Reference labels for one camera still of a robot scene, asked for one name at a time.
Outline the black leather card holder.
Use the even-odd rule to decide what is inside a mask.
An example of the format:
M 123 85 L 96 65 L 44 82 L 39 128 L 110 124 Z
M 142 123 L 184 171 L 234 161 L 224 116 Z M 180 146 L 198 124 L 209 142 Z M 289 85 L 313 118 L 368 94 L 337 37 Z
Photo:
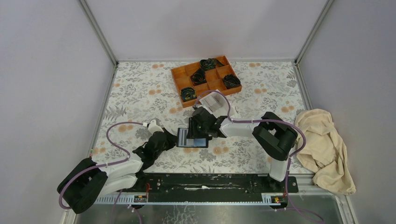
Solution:
M 209 141 L 211 140 L 212 136 L 210 135 L 203 138 L 193 138 L 189 135 L 188 128 L 178 128 L 176 146 L 184 148 L 208 148 Z

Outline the white plastic card box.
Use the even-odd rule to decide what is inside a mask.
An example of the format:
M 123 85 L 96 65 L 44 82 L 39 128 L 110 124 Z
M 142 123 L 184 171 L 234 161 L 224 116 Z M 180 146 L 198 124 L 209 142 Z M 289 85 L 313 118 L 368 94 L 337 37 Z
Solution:
M 199 103 L 216 118 L 220 116 L 233 116 L 237 112 L 220 90 L 204 91 L 199 95 Z

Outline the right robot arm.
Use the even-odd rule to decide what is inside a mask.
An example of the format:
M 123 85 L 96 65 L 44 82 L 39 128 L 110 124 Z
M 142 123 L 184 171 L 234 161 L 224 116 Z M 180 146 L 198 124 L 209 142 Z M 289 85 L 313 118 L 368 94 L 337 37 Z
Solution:
M 195 109 L 189 118 L 187 137 L 190 139 L 235 136 L 256 139 L 272 158 L 268 179 L 269 189 L 274 192 L 284 189 L 290 151 L 298 137 L 296 130 L 289 123 L 272 112 L 266 112 L 258 120 L 216 117 L 203 106 Z

